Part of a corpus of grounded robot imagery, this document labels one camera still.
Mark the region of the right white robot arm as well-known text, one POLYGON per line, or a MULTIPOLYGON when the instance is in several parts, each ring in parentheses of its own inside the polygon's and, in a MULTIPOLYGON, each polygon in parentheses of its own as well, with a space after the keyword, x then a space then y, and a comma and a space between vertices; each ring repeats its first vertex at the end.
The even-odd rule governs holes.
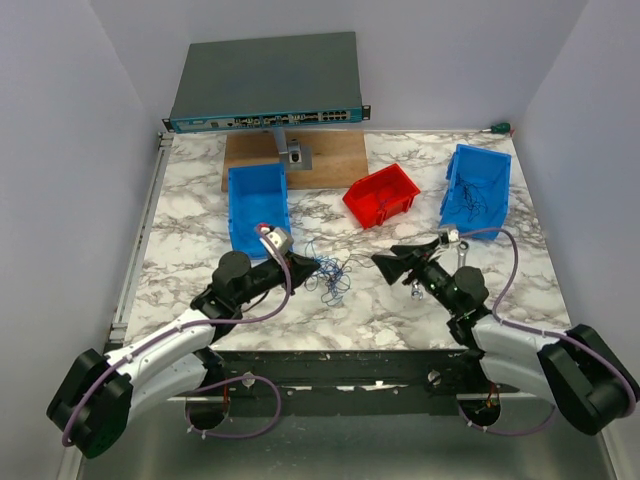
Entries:
POLYGON ((439 262, 444 248, 438 240, 395 245, 371 259, 388 284, 402 282, 414 295, 427 292, 449 313, 451 336, 476 355, 459 370, 467 389, 514 387, 547 401, 587 435, 635 411, 639 384, 596 330, 583 324, 541 330, 497 319, 486 305, 481 270, 460 262, 448 273, 439 262))

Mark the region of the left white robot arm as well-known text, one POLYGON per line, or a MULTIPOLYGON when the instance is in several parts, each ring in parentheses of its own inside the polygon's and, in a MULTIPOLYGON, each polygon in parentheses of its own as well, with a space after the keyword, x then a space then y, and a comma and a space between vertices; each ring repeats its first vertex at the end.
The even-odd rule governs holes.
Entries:
POLYGON ((244 323, 242 307, 282 287, 287 296, 319 268, 292 252, 258 265, 237 251, 224 254, 205 290, 176 320, 128 346, 89 349, 71 365, 46 415, 62 443, 87 458, 108 450, 136 416, 180 394, 226 394, 234 383, 211 344, 244 323))

